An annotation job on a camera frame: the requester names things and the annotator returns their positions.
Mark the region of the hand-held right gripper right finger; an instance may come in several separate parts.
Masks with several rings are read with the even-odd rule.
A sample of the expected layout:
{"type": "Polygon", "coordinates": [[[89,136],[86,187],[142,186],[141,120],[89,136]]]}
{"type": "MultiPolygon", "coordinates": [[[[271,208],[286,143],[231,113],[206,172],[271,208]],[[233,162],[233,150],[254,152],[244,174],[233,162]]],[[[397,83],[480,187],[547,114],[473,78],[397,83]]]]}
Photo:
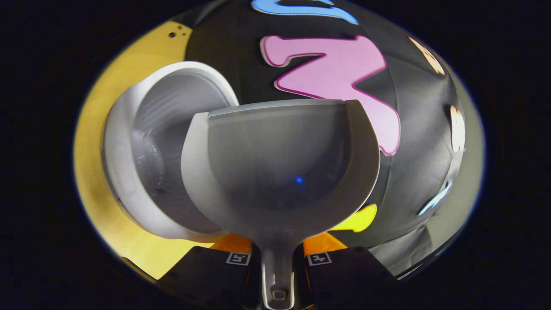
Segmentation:
{"type": "Polygon", "coordinates": [[[295,258],[296,310],[395,310],[396,278],[365,247],[329,233],[307,238],[295,258]]]}

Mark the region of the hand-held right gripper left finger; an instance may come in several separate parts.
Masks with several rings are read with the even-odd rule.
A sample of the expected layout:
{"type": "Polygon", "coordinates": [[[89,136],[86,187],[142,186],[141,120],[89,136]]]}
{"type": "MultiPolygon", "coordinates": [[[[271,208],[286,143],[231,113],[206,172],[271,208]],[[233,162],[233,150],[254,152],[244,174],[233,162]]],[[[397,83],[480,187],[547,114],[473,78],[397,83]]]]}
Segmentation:
{"type": "Polygon", "coordinates": [[[260,309],[260,251],[226,234],[210,247],[192,247],[157,286],[197,310],[260,309]]]}

